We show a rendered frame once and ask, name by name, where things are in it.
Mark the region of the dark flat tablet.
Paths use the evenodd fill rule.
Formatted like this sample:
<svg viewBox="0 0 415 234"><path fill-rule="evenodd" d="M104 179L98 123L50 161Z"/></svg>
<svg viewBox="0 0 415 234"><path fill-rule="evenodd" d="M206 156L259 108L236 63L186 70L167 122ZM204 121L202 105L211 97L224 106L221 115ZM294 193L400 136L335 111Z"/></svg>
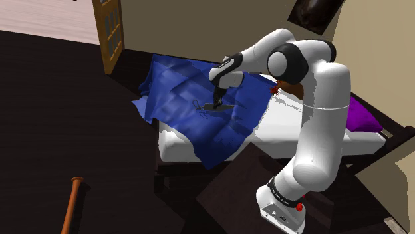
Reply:
<svg viewBox="0 0 415 234"><path fill-rule="evenodd" d="M225 110L231 110L234 107L235 107L234 105L228 105L228 104L222 104L222 105L216 106L214 103L205 103L202 107L202 110L212 111L212 112L223 112Z"/></svg>

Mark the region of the blue blanket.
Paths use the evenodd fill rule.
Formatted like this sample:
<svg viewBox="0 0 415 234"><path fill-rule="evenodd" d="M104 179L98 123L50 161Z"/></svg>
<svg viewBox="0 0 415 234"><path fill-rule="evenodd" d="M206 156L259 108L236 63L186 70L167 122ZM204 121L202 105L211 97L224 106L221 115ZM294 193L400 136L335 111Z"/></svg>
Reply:
<svg viewBox="0 0 415 234"><path fill-rule="evenodd" d="M213 100L214 85L208 74L212 63L153 55L148 76L139 89L142 97L133 103L147 122L157 119L183 134L206 169L228 159L258 125L271 98L275 83L261 75L244 74L237 88L229 88L223 103L234 105L223 112L204 111L200 106Z"/></svg>

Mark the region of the bed with white mattress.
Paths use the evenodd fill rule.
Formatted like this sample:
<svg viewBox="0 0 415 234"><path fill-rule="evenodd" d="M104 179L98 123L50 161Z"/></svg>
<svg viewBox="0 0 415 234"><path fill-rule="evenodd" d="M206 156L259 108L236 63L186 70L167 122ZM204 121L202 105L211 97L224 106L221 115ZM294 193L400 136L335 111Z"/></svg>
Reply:
<svg viewBox="0 0 415 234"><path fill-rule="evenodd" d="M357 174L415 137L415 128L402 127L357 95L353 94L352 97L383 127L381 132L345 132L341 163L350 165L350 173ZM295 96L280 92L276 100L269 103L270 111L278 117L273 119L265 114L252 135L245 139L239 149L210 170L205 169L194 155L191 142L183 134L161 121L153 122L153 126L159 131L159 150L155 156L155 193L168 189L173 177L213 177L219 174L249 144L256 145L274 159L290 160L297 147L301 107L301 102Z"/></svg>

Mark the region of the brown rounded object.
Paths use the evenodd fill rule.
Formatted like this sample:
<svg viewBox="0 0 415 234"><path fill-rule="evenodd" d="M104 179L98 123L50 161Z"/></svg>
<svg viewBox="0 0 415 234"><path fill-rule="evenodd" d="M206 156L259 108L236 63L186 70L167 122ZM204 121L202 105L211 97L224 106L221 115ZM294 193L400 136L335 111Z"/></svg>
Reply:
<svg viewBox="0 0 415 234"><path fill-rule="evenodd" d="M304 90L301 84L289 84L288 82L279 80L277 83L277 88L280 88L288 94L296 96L299 100L303 100Z"/></svg>

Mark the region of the dark robot stand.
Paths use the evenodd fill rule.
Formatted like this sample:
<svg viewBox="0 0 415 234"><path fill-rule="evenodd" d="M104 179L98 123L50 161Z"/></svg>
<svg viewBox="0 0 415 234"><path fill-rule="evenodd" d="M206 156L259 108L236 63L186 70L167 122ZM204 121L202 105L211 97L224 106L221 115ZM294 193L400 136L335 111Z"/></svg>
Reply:
<svg viewBox="0 0 415 234"><path fill-rule="evenodd" d="M246 146L196 197L181 234L285 234L261 216L255 195L288 161Z"/></svg>

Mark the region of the wooden door with glass panes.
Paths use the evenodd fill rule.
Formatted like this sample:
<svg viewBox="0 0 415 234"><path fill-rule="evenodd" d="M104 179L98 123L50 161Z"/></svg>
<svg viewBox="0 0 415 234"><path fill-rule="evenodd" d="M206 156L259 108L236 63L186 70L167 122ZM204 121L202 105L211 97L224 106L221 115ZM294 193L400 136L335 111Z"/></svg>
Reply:
<svg viewBox="0 0 415 234"><path fill-rule="evenodd" d="M124 49L121 0L92 0L105 74L112 74Z"/></svg>

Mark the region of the purple pillow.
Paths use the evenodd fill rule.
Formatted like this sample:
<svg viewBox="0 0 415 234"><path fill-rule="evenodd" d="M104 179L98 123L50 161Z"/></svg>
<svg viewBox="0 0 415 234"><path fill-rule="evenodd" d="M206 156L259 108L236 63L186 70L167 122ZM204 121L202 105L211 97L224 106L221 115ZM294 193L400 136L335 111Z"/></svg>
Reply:
<svg viewBox="0 0 415 234"><path fill-rule="evenodd" d="M383 127L361 103L351 96L346 129L351 132L381 132Z"/></svg>

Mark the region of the brown wooden baseball bat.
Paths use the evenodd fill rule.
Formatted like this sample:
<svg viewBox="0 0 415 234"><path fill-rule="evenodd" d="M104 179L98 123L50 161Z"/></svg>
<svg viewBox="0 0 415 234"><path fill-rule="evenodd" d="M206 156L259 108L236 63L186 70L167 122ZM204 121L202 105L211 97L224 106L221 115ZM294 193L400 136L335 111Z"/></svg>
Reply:
<svg viewBox="0 0 415 234"><path fill-rule="evenodd" d="M66 211L66 214L65 214L65 220L64 220L64 223L63 223L61 234L69 234L69 232L70 232L70 225L71 225L71 222L72 222L74 207L76 205L76 198L77 198L77 195L78 195L79 187L80 187L83 180L84 180L83 177L73 177L71 179L72 189L71 189L71 193L70 193L69 203L68 203L67 211Z"/></svg>

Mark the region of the dark wall picture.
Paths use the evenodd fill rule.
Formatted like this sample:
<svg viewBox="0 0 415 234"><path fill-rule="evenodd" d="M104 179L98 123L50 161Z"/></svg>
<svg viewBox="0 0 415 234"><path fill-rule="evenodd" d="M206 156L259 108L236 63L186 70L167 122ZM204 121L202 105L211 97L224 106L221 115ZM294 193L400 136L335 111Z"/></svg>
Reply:
<svg viewBox="0 0 415 234"><path fill-rule="evenodd" d="M296 0L288 21L322 35L345 0Z"/></svg>

